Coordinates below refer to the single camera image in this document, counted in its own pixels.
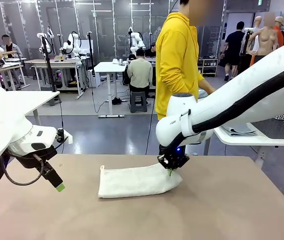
white towel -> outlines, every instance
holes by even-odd
[[[101,166],[98,197],[114,199],[165,193],[177,187],[182,178],[158,163],[152,166],[111,169]]]

sneaker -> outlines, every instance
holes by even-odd
[[[122,104],[122,100],[115,97],[113,100],[112,100],[112,105],[119,105],[119,104]]]

man in black shirt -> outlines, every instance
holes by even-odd
[[[240,64],[241,57],[240,51],[242,47],[242,41],[245,33],[242,32],[245,23],[240,21],[237,24],[237,30],[228,35],[226,39],[226,45],[222,53],[221,58],[225,58],[225,81],[228,81],[229,71],[231,66],[233,67],[231,79],[235,77],[235,72],[238,70],[238,65]]]

orange clothing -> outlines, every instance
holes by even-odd
[[[278,45],[282,47],[284,45],[284,35],[278,26],[274,26],[274,29],[277,31]]]

floor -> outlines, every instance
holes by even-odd
[[[215,88],[220,88],[225,82],[223,81],[223,73],[219,72],[220,77],[208,77],[207,81],[209,81],[212,86]],[[30,86],[23,89],[23,91],[38,91],[38,84],[36,80],[32,80],[31,78],[26,78],[26,82],[30,84]],[[128,99],[128,87],[123,86],[121,77],[117,80],[116,83],[118,96],[121,99]],[[112,94],[114,94],[114,85],[111,85]],[[87,115],[106,115],[109,114],[108,111],[108,103],[105,102],[107,100],[107,83],[102,83],[98,88],[89,88],[85,91],[83,96],[81,96],[78,100],[75,100],[77,97],[77,92],[65,93],[61,92],[60,98],[62,100],[62,109],[63,115],[66,116],[87,116]],[[121,105],[113,106],[113,113],[115,115],[124,114],[124,115],[144,115],[151,114],[152,106],[148,106],[147,112],[139,112],[139,113],[131,113],[128,103],[123,102]],[[38,109],[38,113],[40,116],[58,116],[61,114],[59,104],[55,106],[49,106],[49,104],[45,104]]]
[[[44,126],[61,127],[60,116],[41,116]],[[97,116],[64,116],[64,127],[72,133],[74,143],[65,145],[65,154],[126,154],[144,155],[147,148],[151,115],[127,115],[125,118],[99,119]],[[158,154],[155,136],[157,118],[152,125],[147,154]],[[204,144],[188,145],[186,152],[203,155]],[[247,156],[255,158],[256,153],[249,146],[227,146],[214,135],[211,138],[209,155]],[[284,147],[273,148],[263,166],[264,173],[284,194]]]

